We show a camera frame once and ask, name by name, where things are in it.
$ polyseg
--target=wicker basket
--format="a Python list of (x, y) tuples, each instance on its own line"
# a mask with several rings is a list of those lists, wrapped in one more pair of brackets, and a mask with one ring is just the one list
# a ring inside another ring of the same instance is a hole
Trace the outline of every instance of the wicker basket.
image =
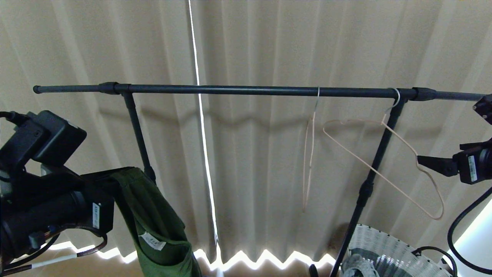
[(444, 269), (425, 256), (412, 254), (415, 248), (384, 232), (357, 225), (350, 241), (349, 255), (370, 260), (380, 277), (450, 277)]

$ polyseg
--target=clothing label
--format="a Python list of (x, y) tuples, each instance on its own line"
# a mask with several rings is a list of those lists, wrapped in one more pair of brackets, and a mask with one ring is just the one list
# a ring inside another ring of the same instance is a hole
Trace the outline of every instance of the clothing label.
[(469, 156), (468, 157), (468, 165), (470, 166), (471, 181), (475, 182), (476, 180), (478, 180), (477, 168), (475, 166), (475, 156)]
[(166, 242), (159, 241), (147, 232), (145, 232), (143, 235), (139, 235), (139, 237), (143, 238), (145, 242), (155, 250), (161, 251), (164, 248), (164, 245), (166, 245)]
[(93, 203), (92, 204), (92, 227), (99, 229), (99, 210), (101, 207), (99, 207), (98, 204)]

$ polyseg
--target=garment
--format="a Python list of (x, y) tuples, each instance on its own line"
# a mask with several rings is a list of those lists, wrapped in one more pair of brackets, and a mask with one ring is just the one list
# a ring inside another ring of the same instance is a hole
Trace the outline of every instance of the garment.
[(201, 277), (185, 225), (156, 185), (138, 168), (110, 175), (113, 193), (135, 243), (146, 277)]
[(342, 277), (379, 277), (372, 262), (365, 260), (359, 254), (353, 254), (343, 261)]

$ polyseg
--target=black clothes rack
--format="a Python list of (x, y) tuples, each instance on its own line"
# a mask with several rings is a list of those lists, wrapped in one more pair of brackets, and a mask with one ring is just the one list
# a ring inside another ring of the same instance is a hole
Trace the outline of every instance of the black clothes rack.
[[(76, 86), (34, 86), (34, 92), (42, 93), (63, 93), (63, 92), (102, 92), (111, 95), (122, 95), (130, 114), (131, 123), (142, 156), (144, 172), (155, 182), (155, 173), (150, 165), (147, 149), (145, 148), (144, 137), (138, 121), (137, 110), (133, 93), (174, 93), (174, 94), (230, 94), (230, 95), (283, 95), (283, 96), (317, 96), (317, 87), (259, 87), (259, 86), (183, 86), (183, 85), (132, 85), (107, 82), (99, 85), (76, 85)], [(398, 118), (407, 101), (429, 101), (434, 99), (459, 100), (459, 101), (478, 101), (483, 96), (475, 93), (458, 93), (436, 91), (429, 88), (399, 89), (400, 101), (392, 108), (388, 119), (388, 126), (395, 128)], [(375, 89), (375, 88), (320, 88), (320, 97), (365, 97), (365, 98), (393, 98), (398, 97), (394, 89)], [(384, 153), (390, 142), (392, 133), (385, 129), (381, 142), (379, 143), (376, 155), (372, 162), (372, 167), (379, 169)], [(342, 246), (338, 252), (338, 257), (330, 273), (330, 277), (335, 277), (341, 265), (342, 259), (347, 252), (348, 245), (352, 239), (357, 222), (362, 211), (366, 206), (374, 187), (376, 173), (369, 171), (366, 180), (362, 183), (359, 190), (359, 197), (345, 233)]]

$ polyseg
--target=vertical support pole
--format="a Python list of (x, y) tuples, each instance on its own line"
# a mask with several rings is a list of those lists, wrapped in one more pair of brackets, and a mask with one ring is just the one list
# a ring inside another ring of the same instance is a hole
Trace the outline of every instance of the vertical support pole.
[[(394, 129), (398, 118), (401, 115), (401, 111), (403, 110), (403, 106), (407, 102), (407, 99), (401, 99), (398, 105), (391, 109), (390, 118), (388, 119), (388, 127)], [(379, 143), (379, 147), (377, 148), (376, 155), (374, 156), (374, 160), (372, 161), (372, 167), (376, 170), (379, 169), (381, 162), (383, 161), (384, 153), (386, 152), (386, 148), (390, 142), (392, 133), (388, 131), (388, 129), (384, 130), (383, 136), (381, 137), (381, 142)], [(359, 190), (359, 197), (357, 199), (357, 205), (355, 206), (354, 213), (352, 214), (352, 218), (350, 219), (350, 223), (348, 224), (348, 230), (345, 233), (345, 237), (343, 238), (342, 246), (338, 252), (337, 260), (333, 265), (332, 272), (330, 273), (330, 277), (336, 277), (338, 273), (338, 268), (341, 265), (341, 262), (347, 252), (348, 245), (350, 240), (352, 239), (352, 235), (355, 232), (355, 227), (357, 226), (357, 222), (359, 221), (362, 211), (366, 206), (369, 197), (372, 194), (372, 190), (374, 188), (374, 178), (376, 177), (376, 173), (372, 170), (369, 171), (369, 174), (362, 183), (361, 188)]]
[(142, 134), (142, 128), (140, 127), (137, 109), (135, 107), (135, 99), (133, 99), (133, 95), (130, 92), (124, 92), (122, 95), (126, 108), (128, 109), (128, 113), (130, 114), (131, 125), (133, 126), (133, 132), (135, 133), (135, 138), (137, 139), (138, 150), (140, 151), (140, 156), (142, 157), (142, 162), (144, 164), (144, 172), (155, 183), (155, 172), (152, 169), (149, 161), (149, 155), (147, 154), (147, 148), (145, 147), (144, 135)]

